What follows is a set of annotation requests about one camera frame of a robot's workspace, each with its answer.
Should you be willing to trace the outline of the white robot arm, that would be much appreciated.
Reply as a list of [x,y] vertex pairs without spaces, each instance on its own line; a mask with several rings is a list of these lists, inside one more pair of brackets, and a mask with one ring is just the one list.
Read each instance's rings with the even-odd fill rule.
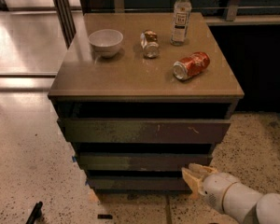
[[182,176],[191,189],[191,197],[204,201],[220,214],[239,224],[280,224],[280,194],[262,194],[234,175],[190,163],[182,168]]

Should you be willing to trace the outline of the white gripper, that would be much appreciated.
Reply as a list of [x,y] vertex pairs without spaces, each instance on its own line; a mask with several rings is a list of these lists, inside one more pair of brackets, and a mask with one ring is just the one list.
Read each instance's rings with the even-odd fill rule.
[[182,168],[182,177],[191,190],[191,199],[197,200],[203,192],[206,203],[220,214],[224,213],[223,200],[228,188],[240,182],[233,175],[218,173],[216,168],[197,163]]

